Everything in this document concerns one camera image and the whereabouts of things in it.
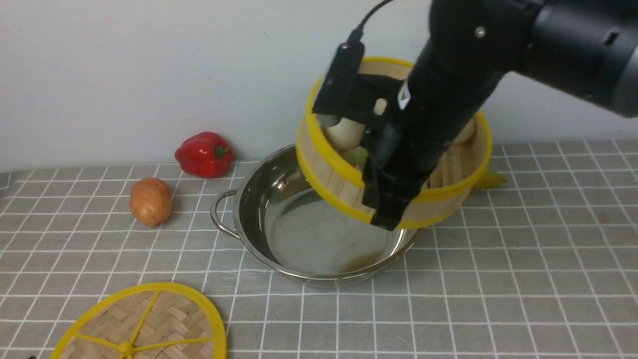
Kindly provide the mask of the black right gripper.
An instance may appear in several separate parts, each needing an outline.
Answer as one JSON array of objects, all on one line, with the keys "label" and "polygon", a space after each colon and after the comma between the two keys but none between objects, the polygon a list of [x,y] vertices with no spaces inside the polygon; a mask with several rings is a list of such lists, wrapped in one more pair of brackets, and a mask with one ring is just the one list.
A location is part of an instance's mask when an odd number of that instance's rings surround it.
[{"label": "black right gripper", "polygon": [[504,72],[461,58],[452,66],[436,50],[422,50],[390,106],[390,120],[367,143],[362,204],[369,223],[384,230],[408,229],[410,203],[440,157],[492,95]]}]

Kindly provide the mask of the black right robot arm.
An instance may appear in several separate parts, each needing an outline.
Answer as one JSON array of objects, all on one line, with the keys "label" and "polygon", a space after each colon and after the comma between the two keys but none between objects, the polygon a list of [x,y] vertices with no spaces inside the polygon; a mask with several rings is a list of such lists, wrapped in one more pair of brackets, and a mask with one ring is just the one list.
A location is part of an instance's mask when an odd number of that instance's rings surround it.
[{"label": "black right robot arm", "polygon": [[394,230],[439,158],[515,72],[625,118],[637,116],[635,0],[434,0],[428,43],[367,130],[364,204]]}]

